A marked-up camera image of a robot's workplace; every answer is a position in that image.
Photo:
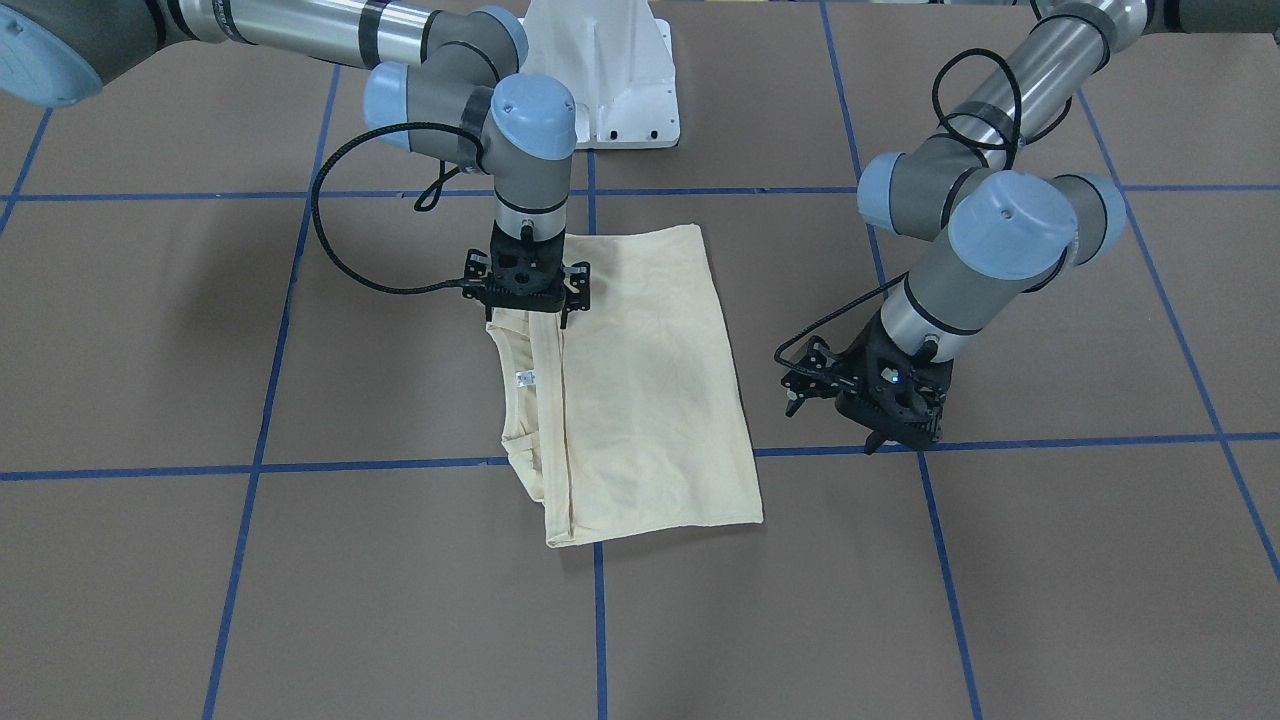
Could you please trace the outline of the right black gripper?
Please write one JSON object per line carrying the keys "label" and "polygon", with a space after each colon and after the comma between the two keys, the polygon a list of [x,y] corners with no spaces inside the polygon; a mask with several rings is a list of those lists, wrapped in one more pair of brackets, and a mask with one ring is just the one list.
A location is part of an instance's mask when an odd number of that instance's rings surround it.
{"label": "right black gripper", "polygon": [[562,273],[564,304],[559,311],[559,328],[570,323],[572,313],[586,313],[591,309],[591,264],[588,261],[563,266],[564,229],[549,240],[526,238],[522,231],[511,234],[497,223],[493,225],[490,250],[492,259],[500,268],[513,268],[516,281],[526,284],[530,281],[535,290],[547,287],[553,275]]}

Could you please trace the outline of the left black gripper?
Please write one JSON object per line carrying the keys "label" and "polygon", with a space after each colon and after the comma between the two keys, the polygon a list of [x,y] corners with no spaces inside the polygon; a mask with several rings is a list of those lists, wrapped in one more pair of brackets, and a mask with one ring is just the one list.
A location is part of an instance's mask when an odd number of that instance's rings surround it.
{"label": "left black gripper", "polygon": [[836,398],[837,411],[868,428],[861,452],[927,451],[942,437],[941,419],[954,363],[934,363],[938,343],[928,340],[914,355],[891,338],[873,316],[841,355],[860,379],[854,397]]}

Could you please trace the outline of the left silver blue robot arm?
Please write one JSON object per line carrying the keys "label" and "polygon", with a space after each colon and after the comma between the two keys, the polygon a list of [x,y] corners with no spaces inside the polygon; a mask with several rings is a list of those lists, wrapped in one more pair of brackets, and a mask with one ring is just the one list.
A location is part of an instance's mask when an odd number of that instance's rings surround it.
{"label": "left silver blue robot arm", "polygon": [[929,249],[840,354],[836,406],[869,430],[864,450],[941,437],[954,361],[1018,295],[1089,263],[1123,229],[1116,184],[1088,173],[1023,173],[1020,151],[1051,131],[1076,91],[1138,38],[1272,33],[1275,1],[1056,1],[960,104],[937,109],[911,152],[869,161],[864,222]]}

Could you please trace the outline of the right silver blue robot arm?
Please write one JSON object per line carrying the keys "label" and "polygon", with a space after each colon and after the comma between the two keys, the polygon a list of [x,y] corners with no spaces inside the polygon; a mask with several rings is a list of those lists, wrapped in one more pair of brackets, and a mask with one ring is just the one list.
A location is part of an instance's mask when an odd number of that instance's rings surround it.
{"label": "right silver blue robot arm", "polygon": [[588,263],[564,263],[566,204],[576,146],[571,92],[524,72],[529,37],[502,6],[456,14],[404,1],[5,1],[3,90],[44,108],[102,91],[184,41],[275,47],[369,70],[367,131],[335,150],[311,188],[315,233],[333,263],[319,210],[323,183],[353,149],[384,138],[440,164],[416,208],[436,205],[461,173],[490,176],[488,251],[468,254],[451,286],[498,307],[567,316],[590,306]]}

